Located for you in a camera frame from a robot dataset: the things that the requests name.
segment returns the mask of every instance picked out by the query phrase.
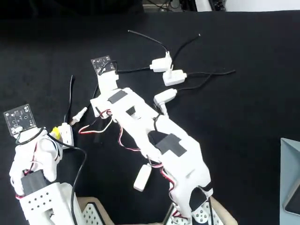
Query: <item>robotic hand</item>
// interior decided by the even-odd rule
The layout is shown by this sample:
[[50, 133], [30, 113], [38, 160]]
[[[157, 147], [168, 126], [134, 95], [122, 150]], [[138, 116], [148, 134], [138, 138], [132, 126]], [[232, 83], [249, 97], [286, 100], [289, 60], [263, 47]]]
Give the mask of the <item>robotic hand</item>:
[[140, 151], [150, 165], [160, 167], [162, 175], [169, 180], [169, 196], [176, 214], [189, 221], [194, 217], [200, 222], [193, 212], [207, 201], [213, 189], [199, 143], [168, 116], [149, 107], [130, 88], [118, 89], [115, 71], [97, 74], [97, 78], [101, 95], [90, 101], [95, 117], [111, 117], [119, 124], [121, 146], [120, 138], [125, 129], [138, 147], [128, 149]]

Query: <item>black wire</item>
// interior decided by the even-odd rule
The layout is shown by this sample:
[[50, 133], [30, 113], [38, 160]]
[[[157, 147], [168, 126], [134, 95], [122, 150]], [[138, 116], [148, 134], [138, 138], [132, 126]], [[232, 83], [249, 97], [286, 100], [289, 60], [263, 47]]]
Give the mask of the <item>black wire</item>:
[[[227, 71], [227, 72], [223, 72], [223, 73], [212, 73], [213, 75], [229, 75], [229, 74], [233, 74], [235, 73], [236, 70], [233, 69], [233, 70], [230, 70], [230, 71]], [[197, 76], [197, 77], [204, 77], [204, 76], [207, 76], [207, 75], [210, 75], [211, 73], [209, 72], [194, 72], [194, 73], [188, 73], [187, 75], [188, 76]]]
[[197, 40], [198, 38], [200, 37], [200, 34], [198, 34], [196, 37], [186, 41], [185, 43], [183, 43], [177, 50], [177, 52], [174, 54], [174, 57], [172, 59], [172, 64], [171, 64], [171, 68], [172, 68], [172, 65], [174, 65], [174, 62], [176, 60], [176, 58], [178, 57], [179, 53], [181, 52], [181, 50], [187, 46], [188, 44], [192, 43], [193, 41]]
[[131, 70], [119, 70], [119, 74], [127, 74], [127, 73], [132, 73], [136, 71], [143, 71], [143, 70], [150, 70], [150, 67], [143, 67], [143, 68], [138, 68], [138, 69], [131, 69]]
[[212, 76], [213, 76], [213, 73], [209, 74], [208, 77], [201, 84], [194, 86], [194, 87], [179, 88], [179, 89], [177, 89], [177, 92], [180, 90], [192, 90], [192, 89], [202, 88], [210, 80], [210, 78]]
[[76, 175], [76, 178], [74, 180], [74, 184], [73, 184], [73, 187], [72, 187], [72, 193], [71, 193], [71, 214], [72, 214], [72, 218], [73, 218], [73, 221], [74, 221], [74, 224], [75, 225], [78, 225], [77, 223], [77, 220], [76, 220], [76, 217], [75, 217], [75, 213], [74, 213], [74, 194], [75, 194], [75, 187], [76, 187], [76, 184], [77, 184], [77, 181], [78, 181], [78, 177], [81, 173], [81, 170], [83, 169], [83, 166], [85, 164], [85, 161], [86, 161], [86, 158], [87, 158], [87, 153], [85, 150], [81, 149], [81, 148], [78, 148], [78, 147], [75, 147], [75, 146], [72, 146], [72, 145], [68, 145], [68, 144], [65, 144], [57, 139], [55, 139], [54, 137], [52, 137], [50, 134], [47, 134], [48, 137], [50, 137], [52, 140], [54, 140], [55, 142], [57, 142], [58, 144], [61, 144], [61, 145], [64, 145], [68, 148], [71, 148], [71, 149], [75, 149], [75, 150], [79, 150], [81, 152], [84, 153], [84, 159], [81, 163], [81, 166], [79, 167], [79, 170], [77, 172], [77, 175]]
[[208, 202], [209, 202], [209, 204], [210, 204], [210, 221], [211, 221], [210, 224], [214, 225], [214, 217], [213, 217], [213, 215], [212, 215], [212, 206], [211, 206], [210, 198], [208, 198]]
[[24, 142], [19, 142], [19, 139], [20, 139], [20, 136], [21, 136], [21, 132], [20, 132], [18, 137], [17, 137], [17, 140], [15, 141], [15, 143], [18, 144], [18, 145], [27, 144], [27, 143], [31, 142], [33, 139], [37, 138], [43, 132], [43, 130], [44, 130], [44, 127], [40, 128], [39, 132], [36, 135], [34, 135], [32, 138], [30, 138], [30, 139], [28, 139]]
[[139, 32], [136, 32], [136, 31], [128, 30], [128, 32], [129, 32], [129, 33], [136, 34], [136, 35], [139, 35], [139, 36], [141, 36], [141, 37], [143, 37], [143, 38], [146, 38], [146, 39], [148, 39], [148, 40], [150, 40], [150, 41], [153, 41], [153, 42], [155, 42], [155, 43], [161, 45], [161, 46], [165, 49], [165, 51], [168, 52], [166, 46], [165, 46], [163, 43], [161, 43], [161, 42], [159, 42], [159, 41], [157, 41], [157, 40], [155, 40], [155, 39], [153, 39], [153, 38], [151, 38], [151, 37], [148, 37], [147, 35], [144, 35], [144, 34], [141, 34], [141, 33], [139, 33]]
[[154, 3], [154, 2], [151, 1], [151, 0], [147, 0], [147, 1], [150, 2], [152, 5], [155, 5], [155, 6], [159, 7], [159, 8], [165, 9], [165, 10], [167, 10], [167, 11], [171, 11], [171, 10], [169, 10], [168, 8], [163, 7], [163, 5], [166, 4], [168, 1], [166, 1], [166, 3], [162, 4], [161, 6], [159, 6], [158, 4]]
[[154, 118], [154, 124], [153, 124], [153, 125], [154, 125], [155, 131], [158, 131], [158, 128], [157, 128], [157, 126], [156, 126], [156, 123], [157, 123], [158, 118], [159, 118], [160, 116], [161, 116], [161, 114], [159, 113], [158, 116]]
[[70, 110], [71, 110], [71, 105], [72, 105], [72, 95], [73, 95], [73, 84], [74, 84], [74, 78], [73, 75], [71, 76], [71, 80], [70, 80], [70, 88], [69, 88], [69, 106], [67, 109], [67, 112], [64, 116], [64, 122], [68, 123], [69, 122], [69, 118], [70, 118]]

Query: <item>white connector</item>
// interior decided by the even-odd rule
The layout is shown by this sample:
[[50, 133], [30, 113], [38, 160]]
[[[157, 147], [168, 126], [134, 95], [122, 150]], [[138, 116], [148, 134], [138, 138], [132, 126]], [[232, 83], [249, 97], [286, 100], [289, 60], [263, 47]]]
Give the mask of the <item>white connector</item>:
[[150, 64], [150, 69], [153, 72], [165, 72], [167, 71], [172, 64], [172, 58], [169, 52], [165, 52], [165, 57], [160, 59], [152, 60], [152, 64]]
[[72, 127], [67, 123], [62, 123], [59, 127], [57, 127], [60, 136], [62, 138], [62, 142], [68, 145], [74, 146], [74, 140], [73, 140], [73, 130]]
[[177, 90], [174, 88], [165, 90], [154, 96], [154, 104], [160, 108], [163, 115], [169, 117], [165, 104], [175, 98]]
[[163, 73], [165, 86], [182, 83], [185, 81], [186, 77], [186, 73], [184, 73], [181, 69], [173, 70], [173, 66]]
[[152, 170], [152, 168], [149, 164], [142, 165], [142, 167], [136, 177], [135, 183], [133, 184], [134, 189], [141, 191], [141, 192], [145, 189], [145, 186], [146, 186], [147, 181], [151, 174], [151, 170]]
[[88, 108], [84, 107], [79, 113], [77, 113], [75, 116], [73, 116], [72, 121], [70, 122], [70, 125], [73, 126], [75, 123], [78, 123], [87, 110], [88, 110]]

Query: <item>red wire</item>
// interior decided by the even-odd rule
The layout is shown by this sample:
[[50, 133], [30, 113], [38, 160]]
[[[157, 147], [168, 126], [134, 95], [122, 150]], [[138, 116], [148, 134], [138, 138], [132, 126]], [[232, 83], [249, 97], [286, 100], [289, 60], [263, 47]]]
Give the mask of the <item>red wire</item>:
[[[36, 143], [36, 146], [35, 146], [35, 148], [34, 148], [33, 156], [32, 156], [32, 161], [34, 161], [34, 153], [37, 151], [37, 147], [38, 147], [38, 143]], [[25, 175], [27, 175], [27, 174], [31, 171], [31, 169], [33, 168], [33, 164], [34, 164], [34, 163], [31, 163], [30, 169], [27, 170], [26, 172], [24, 172]]]

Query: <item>cable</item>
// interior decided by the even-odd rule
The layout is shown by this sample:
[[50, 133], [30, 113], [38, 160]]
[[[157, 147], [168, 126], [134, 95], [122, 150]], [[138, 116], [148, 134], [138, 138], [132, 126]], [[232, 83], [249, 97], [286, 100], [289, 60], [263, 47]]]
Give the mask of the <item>cable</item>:
[[128, 32], [129, 32], [129, 33], [132, 33], [132, 34], [139, 35], [139, 36], [141, 36], [141, 37], [143, 37], [143, 38], [146, 38], [146, 39], [148, 39], [148, 40], [150, 40], [150, 41], [153, 41], [153, 42], [155, 42], [155, 43], [161, 45], [161, 46], [165, 49], [165, 51], [168, 52], [166, 46], [165, 46], [163, 43], [161, 43], [161, 42], [159, 42], [159, 41], [157, 41], [157, 40], [155, 40], [155, 39], [153, 39], [153, 38], [151, 38], [151, 37], [148, 37], [147, 35], [144, 35], [144, 34], [141, 34], [141, 33], [139, 33], [139, 32], [136, 32], [136, 31], [128, 30]]
[[179, 88], [177, 89], [177, 92], [178, 91], [181, 91], [181, 90], [192, 90], [192, 89], [200, 89], [202, 87], [204, 87], [204, 85], [210, 80], [210, 78], [213, 76], [213, 74], [209, 74], [208, 77], [199, 85], [197, 86], [194, 86], [194, 87], [187, 87], [187, 88]]
[[153, 126], [154, 126], [154, 130], [155, 131], [158, 131], [158, 128], [157, 128], [157, 126], [156, 126], [156, 123], [157, 123], [157, 121], [158, 121], [158, 118], [161, 116], [161, 114], [159, 113], [158, 115], [157, 115], [157, 117], [155, 117], [153, 120], [154, 120], [154, 124], [153, 124]]
[[69, 147], [71, 149], [75, 149], [75, 150], [79, 150], [81, 151], [83, 154], [84, 154], [84, 159], [81, 163], [81, 166], [79, 167], [79, 170], [77, 172], [77, 175], [76, 175], [76, 178], [74, 180], [74, 184], [73, 184], [73, 187], [72, 187], [72, 193], [71, 193], [71, 214], [72, 214], [72, 218], [73, 218], [73, 221], [74, 221], [74, 224], [75, 225], [78, 225], [77, 221], [76, 221], [76, 217], [75, 217], [75, 213], [74, 213], [74, 194], [75, 194], [75, 187], [76, 187], [76, 184], [77, 184], [77, 181], [78, 181], [78, 177], [83, 169], [83, 166], [85, 164], [85, 161], [86, 161], [86, 158], [87, 158], [87, 153], [85, 150], [81, 149], [81, 148], [78, 148], [78, 147], [75, 147], [75, 146], [72, 146], [72, 145], [68, 145], [68, 144], [65, 144], [57, 139], [55, 139], [54, 137], [52, 137], [50, 134], [47, 134], [52, 140], [54, 140], [55, 142], [57, 142], [58, 144], [61, 144], [61, 145], [64, 145], [66, 147]]
[[178, 205], [178, 204], [173, 200], [172, 195], [171, 195], [171, 191], [175, 188], [175, 182], [174, 182], [171, 178], [169, 178], [167, 174], [165, 174], [164, 168], [161, 168], [161, 169], [160, 169], [160, 173], [163, 175], [164, 178], [166, 178], [166, 179], [172, 184], [173, 187], [171, 187], [171, 188], [169, 189], [169, 197], [170, 197], [171, 201], [172, 201], [175, 205]]
[[128, 150], [132, 150], [132, 151], [141, 151], [139, 148], [128, 148], [128, 147], [125, 147], [122, 142], [121, 142], [121, 137], [123, 136], [123, 127], [120, 125], [120, 123], [117, 121], [119, 127], [120, 127], [120, 133], [119, 133], [119, 138], [118, 138], [118, 144], [122, 147], [124, 147], [125, 149], [128, 149]]
[[31, 142], [33, 139], [37, 138], [43, 132], [43, 130], [44, 130], [44, 127], [40, 128], [39, 132], [36, 135], [34, 135], [32, 138], [30, 138], [30, 139], [28, 139], [28, 140], [26, 140], [24, 142], [19, 142], [20, 137], [21, 137], [21, 132], [20, 132], [19, 135], [18, 135], [18, 137], [17, 137], [17, 139], [16, 139], [16, 141], [15, 141], [15, 143], [17, 145], [27, 144], [27, 143]]
[[88, 130], [88, 131], [83, 131], [84, 129], [88, 128], [90, 125], [86, 125], [82, 128], [80, 128], [80, 130], [78, 131], [78, 133], [80, 135], [85, 135], [85, 134], [100, 134], [100, 133], [103, 133], [105, 132], [108, 127], [111, 125], [113, 119], [111, 118], [111, 121], [109, 121], [109, 123], [106, 125], [106, 127], [103, 129], [103, 130]]
[[73, 84], [74, 84], [74, 77], [73, 75], [71, 76], [71, 80], [70, 80], [70, 88], [69, 88], [69, 106], [67, 108], [67, 112], [64, 116], [64, 122], [68, 123], [69, 118], [70, 118], [70, 110], [71, 110], [71, 105], [72, 105], [72, 94], [73, 94]]
[[143, 71], [143, 70], [150, 70], [150, 67], [143, 67], [143, 68], [138, 68], [138, 69], [130, 69], [130, 70], [119, 70], [119, 74], [127, 74], [127, 73], [132, 73], [132, 72], [137, 72], [137, 71]]
[[155, 5], [155, 6], [159, 7], [159, 8], [162, 8], [162, 9], [167, 10], [168, 12], [171, 11], [171, 10], [169, 10], [168, 8], [163, 7], [163, 5], [166, 4], [166, 3], [168, 2], [168, 0], [166, 1], [166, 3], [163, 3], [161, 6], [158, 5], [158, 4], [156, 4], [156, 3], [154, 3], [154, 2], [151, 1], [151, 0], [147, 0], [147, 1], [150, 2], [152, 5]]
[[188, 73], [187, 75], [188, 76], [197, 76], [197, 77], [205, 77], [207, 75], [210, 75], [210, 74], [213, 74], [213, 75], [229, 75], [229, 74], [233, 74], [235, 73], [236, 70], [233, 69], [233, 70], [230, 70], [230, 71], [227, 71], [227, 72], [223, 72], [223, 73], [209, 73], [209, 72], [193, 72], [193, 73]]
[[147, 159], [148, 159], [148, 162], [149, 162], [149, 165], [153, 168], [160, 168], [163, 166], [162, 163], [152, 163], [152, 160], [149, 158], [148, 155], [146, 155]]
[[210, 200], [210, 197], [208, 198], [208, 202], [210, 204], [210, 221], [212, 225], [214, 225], [214, 216], [212, 215], [212, 206], [211, 206], [211, 200]]
[[186, 41], [185, 43], [183, 43], [183, 44], [178, 48], [177, 52], [174, 54], [174, 57], [173, 57], [173, 59], [172, 59], [172, 64], [171, 64], [171, 67], [170, 67], [170, 68], [172, 68], [172, 66], [174, 65], [174, 62], [175, 62], [176, 58], [178, 57], [179, 53], [181, 52], [181, 50], [182, 50], [185, 46], [187, 46], [188, 44], [190, 44], [190, 43], [192, 43], [193, 41], [197, 40], [199, 37], [200, 37], [200, 34], [198, 34], [196, 37], [194, 37], [194, 38], [192, 38], [192, 39]]

